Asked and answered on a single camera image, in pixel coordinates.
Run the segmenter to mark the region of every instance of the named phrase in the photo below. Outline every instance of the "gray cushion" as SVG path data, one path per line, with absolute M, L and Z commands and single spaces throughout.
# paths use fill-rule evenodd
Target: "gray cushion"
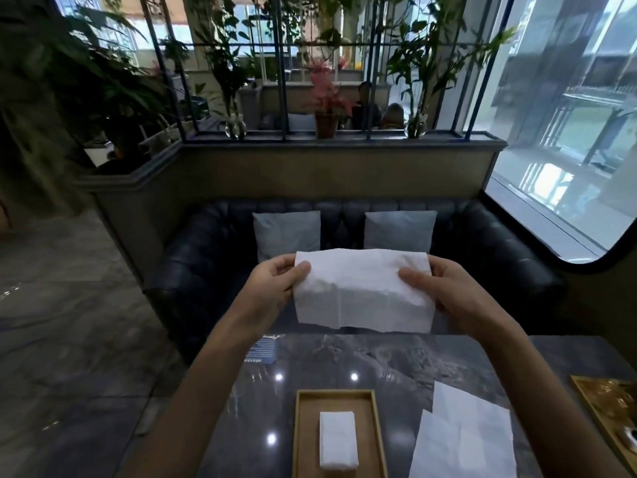
M 437 214 L 437 211 L 365 213 L 363 248 L 429 253 Z
M 320 211 L 252 216 L 259 263 L 286 253 L 320 250 Z

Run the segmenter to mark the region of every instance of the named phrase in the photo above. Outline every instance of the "tiled ground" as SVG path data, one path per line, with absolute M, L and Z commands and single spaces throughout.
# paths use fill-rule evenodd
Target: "tiled ground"
M 183 372 L 95 213 L 0 235 L 0 475 L 113 476 Z

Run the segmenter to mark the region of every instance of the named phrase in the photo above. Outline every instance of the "white napkin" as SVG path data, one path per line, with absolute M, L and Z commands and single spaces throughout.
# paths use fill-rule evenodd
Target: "white napkin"
M 514 455 L 422 411 L 409 478 L 515 478 Z
M 513 453 L 514 433 L 508 409 L 436 381 L 433 413 Z
M 318 465 L 323 470 L 355 470 L 358 449 L 354 413 L 322 411 L 318 426 Z
M 431 273 L 426 253 L 333 249 L 297 252 L 295 265 L 312 264 L 294 288 L 299 322 L 332 329 L 428 333 L 435 304 L 398 277 L 403 266 Z

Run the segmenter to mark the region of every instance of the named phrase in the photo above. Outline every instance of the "black leather sofa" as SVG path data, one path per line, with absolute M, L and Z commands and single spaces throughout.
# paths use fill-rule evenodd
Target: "black leather sofa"
M 564 282 L 477 200 L 245 200 L 197 208 L 164 252 L 144 293 L 187 363 L 257 264 L 252 213 L 321 212 L 321 249 L 360 249 L 366 211 L 435 209 L 431 254 L 463 265 L 529 332 L 549 322 Z M 271 332 L 326 333 L 299 324 L 294 305 Z

